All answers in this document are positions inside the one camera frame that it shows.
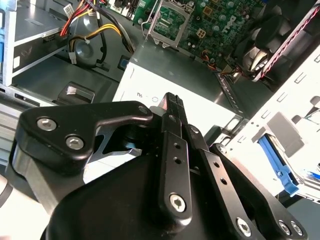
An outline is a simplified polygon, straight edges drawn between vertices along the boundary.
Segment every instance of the red wire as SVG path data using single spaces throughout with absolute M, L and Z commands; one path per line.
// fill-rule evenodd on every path
M 85 10 L 88 9 L 88 4 L 86 3 L 85 5 L 83 5 L 80 9 L 76 10 L 75 13 L 68 19 L 68 21 L 66 21 L 61 33 L 60 33 L 60 36 L 64 36 L 67 34 L 67 28 L 70 24 L 70 22 L 78 15 L 80 15 L 81 13 L 83 13 Z
M 298 36 L 298 34 L 308 25 L 308 23 L 311 21 L 311 19 L 320 11 L 320 6 L 318 6 L 312 15 L 304 22 L 304 24 L 294 33 L 294 35 L 290 38 L 290 40 L 283 46 L 283 48 L 278 52 L 276 57 L 273 59 L 272 63 L 268 66 L 268 68 L 262 72 L 261 77 L 263 78 L 267 72 L 270 71 L 270 69 L 273 67 L 273 65 L 276 63 L 276 61 L 280 58 L 280 56 L 284 53 L 284 51 L 288 48 L 288 46 L 293 42 L 293 40 Z

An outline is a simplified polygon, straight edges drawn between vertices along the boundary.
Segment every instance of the capacitor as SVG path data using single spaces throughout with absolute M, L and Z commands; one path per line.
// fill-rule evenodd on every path
M 231 8 L 233 8 L 235 6 L 235 3 L 233 1 L 230 1 L 230 2 L 227 3 L 226 6 L 231 9 Z
M 212 27 L 212 30 L 213 30 L 213 31 L 219 31 L 219 30 L 220 30 L 220 27 L 217 26 L 217 25 L 216 25 L 216 26 L 213 26 L 213 27 Z
M 227 19 L 226 15 L 220 15 L 219 20 L 220 21 L 225 21 Z

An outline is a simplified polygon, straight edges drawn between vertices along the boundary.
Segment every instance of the metal panel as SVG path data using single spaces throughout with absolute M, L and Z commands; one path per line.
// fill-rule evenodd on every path
M 261 127 L 265 126 L 276 113 L 282 113 L 291 120 L 294 116 L 305 116 L 313 107 L 310 102 L 320 95 L 320 81 L 317 69 L 320 67 L 320 46 L 303 62 L 282 87 L 254 115 L 239 134 L 229 143 L 229 148 L 241 148 L 251 141 Z
M 16 11 L 14 46 L 58 32 L 64 21 L 27 2 L 20 2 Z
M 0 96 L 0 165 L 7 165 L 18 118 L 24 109 L 27 107 L 13 104 L 12 99 Z
M 4 17 L 4 59 L 2 69 L 2 84 L 10 86 L 14 67 L 14 45 L 16 35 L 17 12 L 6 11 Z

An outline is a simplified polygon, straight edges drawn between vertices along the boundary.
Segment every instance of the wire bundle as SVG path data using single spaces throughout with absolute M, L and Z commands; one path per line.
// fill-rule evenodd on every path
M 76 35 L 73 38 L 71 38 L 70 41 L 69 41 L 69 51 L 70 52 L 74 52 L 75 51 L 75 43 L 76 43 L 77 39 L 88 41 L 90 39 L 95 38 L 96 36 L 98 36 L 100 33 L 102 33 L 106 29 L 112 29 L 112 30 L 116 31 L 121 36 L 121 33 L 120 33 L 119 29 L 115 25 L 113 25 L 113 24 L 105 24 L 105 25 L 101 26 L 96 31 L 90 33 L 87 36 Z
M 105 0 L 98 0 L 99 2 L 96 4 L 96 0 L 81 0 L 79 6 L 76 8 L 76 10 L 74 11 L 74 13 L 71 15 L 71 17 L 68 19 L 68 21 L 65 23 L 60 36 L 65 36 L 68 34 L 70 25 L 77 20 L 78 18 L 83 17 L 86 14 L 89 14 L 92 11 L 95 12 L 99 12 L 100 14 L 102 14 L 104 17 L 106 17 L 107 19 L 109 19 L 112 24 L 105 24 L 105 25 L 99 25 L 99 28 L 90 33 L 87 36 L 79 36 L 76 35 L 73 38 L 70 39 L 69 41 L 69 50 L 70 52 L 74 51 L 74 47 L 75 47 L 75 42 L 77 39 L 80 40 L 85 40 L 88 41 L 92 38 L 95 38 L 96 36 L 98 36 L 99 34 L 101 34 L 101 38 L 104 39 L 103 37 L 103 31 L 107 30 L 107 29 L 113 29 L 114 31 L 116 31 L 122 38 L 122 43 L 124 45 L 124 47 L 131 53 L 134 53 L 134 47 L 133 44 L 126 32 L 126 30 L 122 27 L 122 25 L 120 23 L 118 23 L 118 21 L 108 12 L 106 12 L 104 9 L 102 9 L 99 5 L 99 3 L 105 4 Z
M 201 59 L 207 63 L 208 68 L 210 68 L 211 70 L 217 70 L 215 67 L 215 63 L 210 62 L 208 52 L 206 50 L 202 51 Z
M 282 47 L 282 49 L 278 52 L 278 54 L 272 60 L 270 65 L 265 70 L 263 70 L 261 72 L 261 76 L 260 76 L 261 79 L 267 74 L 267 72 L 270 71 L 270 69 L 273 67 L 273 65 L 276 63 L 276 61 L 278 61 L 278 59 L 281 57 L 281 55 L 289 47 L 289 45 L 295 40 L 295 38 L 298 36 L 298 34 L 308 25 L 308 23 L 311 21 L 311 19 L 314 18 L 319 11 L 320 11 L 320 6 L 317 5 L 314 8 L 314 11 L 311 14 L 311 16 L 307 20 L 305 20 L 305 22 L 299 27 L 299 29 L 293 34 L 293 36 L 287 41 L 287 43 Z

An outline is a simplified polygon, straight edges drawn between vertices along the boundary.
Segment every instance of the screw hole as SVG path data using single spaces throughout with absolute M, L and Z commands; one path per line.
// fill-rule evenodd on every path
M 227 185 L 227 181 L 224 179 L 224 178 L 220 178 L 220 181 L 224 184 L 224 185 Z
M 180 145 L 178 143 L 173 144 L 176 149 L 180 149 Z
M 179 158 L 177 158 L 176 156 L 173 158 L 173 160 L 175 161 L 176 164 L 182 163 L 182 161 Z
M 176 118 L 173 115 L 169 115 L 169 118 L 171 119 L 171 121 L 173 121 L 174 123 L 177 122 Z

